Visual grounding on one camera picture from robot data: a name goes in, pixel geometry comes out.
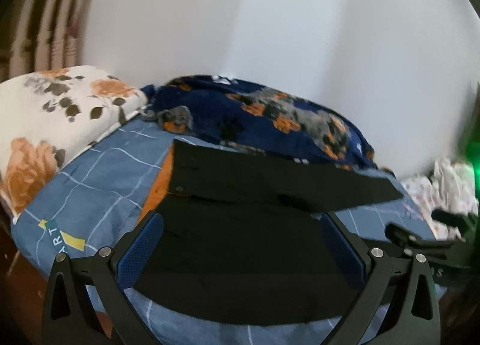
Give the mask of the black pants orange lining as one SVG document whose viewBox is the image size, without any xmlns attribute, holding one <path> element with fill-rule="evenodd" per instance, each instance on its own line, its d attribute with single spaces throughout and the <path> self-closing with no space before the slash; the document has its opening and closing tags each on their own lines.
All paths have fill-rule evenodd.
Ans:
<svg viewBox="0 0 480 345">
<path fill-rule="evenodd" d="M 163 234 L 135 282 L 158 305 L 228 324 L 343 313 L 366 269 L 326 214 L 401 198 L 386 178 L 177 141 Z"/>
</svg>

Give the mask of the white patterned crumpled cloth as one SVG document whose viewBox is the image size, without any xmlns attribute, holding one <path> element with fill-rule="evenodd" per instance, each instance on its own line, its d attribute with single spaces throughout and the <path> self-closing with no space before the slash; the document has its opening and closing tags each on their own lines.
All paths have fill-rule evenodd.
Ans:
<svg viewBox="0 0 480 345">
<path fill-rule="evenodd" d="M 475 197 L 473 166 L 469 162 L 454 161 L 447 157 L 436 159 L 433 173 L 403 179 L 401 184 L 419 207 L 424 220 L 438 240 L 458 239 L 457 227 L 433 219 L 435 209 L 462 215 L 479 214 L 479 201 Z"/>
</svg>

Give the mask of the blue grid bed sheet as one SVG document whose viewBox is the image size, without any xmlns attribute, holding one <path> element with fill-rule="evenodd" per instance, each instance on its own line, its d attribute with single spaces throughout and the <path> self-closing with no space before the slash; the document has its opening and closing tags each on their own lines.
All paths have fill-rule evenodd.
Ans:
<svg viewBox="0 0 480 345">
<path fill-rule="evenodd" d="M 132 120 L 74 159 L 15 221 L 20 253 L 47 276 L 59 252 L 91 256 L 112 246 L 139 218 L 174 135 Z M 165 344 L 318 344 L 334 317 L 308 324 L 223 325 L 174 313 L 134 290 L 128 298 Z"/>
</svg>

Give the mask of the white floral pillow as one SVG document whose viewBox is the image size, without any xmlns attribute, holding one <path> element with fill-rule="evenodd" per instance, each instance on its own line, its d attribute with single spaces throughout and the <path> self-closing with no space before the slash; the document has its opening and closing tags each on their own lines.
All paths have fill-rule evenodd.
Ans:
<svg viewBox="0 0 480 345">
<path fill-rule="evenodd" d="M 1 203 L 16 221 L 62 168 L 137 115 L 147 98 L 82 65 L 1 83 Z"/>
</svg>

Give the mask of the navy dog print blanket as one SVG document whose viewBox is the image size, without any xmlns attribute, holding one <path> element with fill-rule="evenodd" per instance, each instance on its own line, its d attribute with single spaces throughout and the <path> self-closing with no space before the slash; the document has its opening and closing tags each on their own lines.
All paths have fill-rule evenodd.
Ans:
<svg viewBox="0 0 480 345">
<path fill-rule="evenodd" d="M 227 77 L 177 77 L 142 88 L 144 116 L 161 129 L 241 151 L 339 168 L 373 168 L 374 149 L 332 109 L 283 90 Z"/>
</svg>

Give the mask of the beige curtain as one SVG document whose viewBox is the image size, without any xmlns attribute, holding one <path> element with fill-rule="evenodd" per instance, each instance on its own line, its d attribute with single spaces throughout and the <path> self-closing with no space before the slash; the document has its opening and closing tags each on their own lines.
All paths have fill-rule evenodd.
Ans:
<svg viewBox="0 0 480 345">
<path fill-rule="evenodd" d="M 78 65 L 90 0 L 1 0 L 1 80 Z"/>
</svg>

